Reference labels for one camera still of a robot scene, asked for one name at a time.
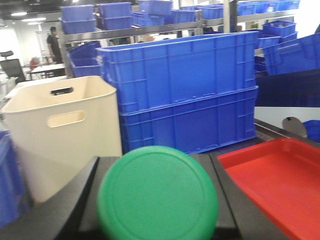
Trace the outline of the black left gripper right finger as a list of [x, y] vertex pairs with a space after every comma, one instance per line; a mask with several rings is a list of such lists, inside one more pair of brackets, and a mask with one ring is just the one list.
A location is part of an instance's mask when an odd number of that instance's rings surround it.
[[192, 154], [210, 176], [219, 213], [213, 240], [287, 240], [288, 237], [229, 177], [213, 153]]

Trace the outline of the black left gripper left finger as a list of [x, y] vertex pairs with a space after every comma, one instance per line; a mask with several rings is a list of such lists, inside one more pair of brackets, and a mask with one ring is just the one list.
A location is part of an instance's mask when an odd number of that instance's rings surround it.
[[105, 240], [97, 218], [103, 177], [117, 157], [95, 157], [65, 187], [0, 229], [2, 240]]

